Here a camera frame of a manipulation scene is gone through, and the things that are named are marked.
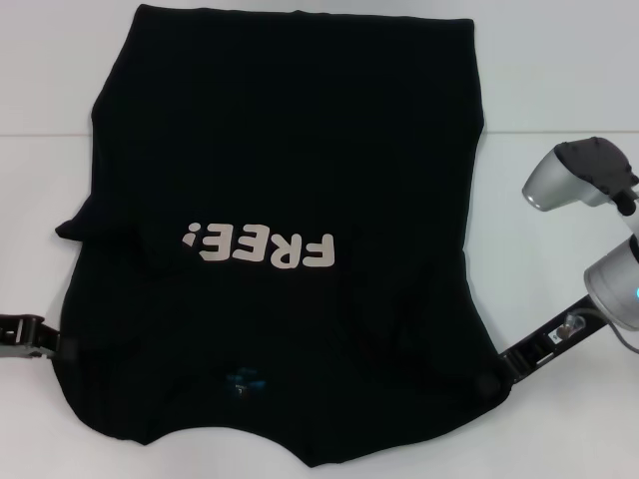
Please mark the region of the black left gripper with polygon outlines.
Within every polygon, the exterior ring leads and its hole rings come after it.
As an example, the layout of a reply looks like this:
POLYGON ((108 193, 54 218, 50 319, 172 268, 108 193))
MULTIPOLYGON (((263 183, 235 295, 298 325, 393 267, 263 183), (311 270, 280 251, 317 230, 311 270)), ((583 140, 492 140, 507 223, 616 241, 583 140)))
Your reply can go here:
POLYGON ((78 342, 73 337, 57 335, 51 339, 51 328, 37 315, 1 315, 1 357, 41 358, 75 361, 78 342))

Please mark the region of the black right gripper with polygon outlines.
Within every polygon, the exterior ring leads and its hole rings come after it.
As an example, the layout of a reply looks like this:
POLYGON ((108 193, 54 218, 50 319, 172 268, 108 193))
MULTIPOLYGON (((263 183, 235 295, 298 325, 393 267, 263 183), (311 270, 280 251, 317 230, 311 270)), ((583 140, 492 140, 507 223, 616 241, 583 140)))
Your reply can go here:
POLYGON ((501 400, 517 384, 607 325, 586 295, 535 331, 503 351, 499 358, 507 377, 485 371, 474 378, 474 391, 482 400, 501 400))

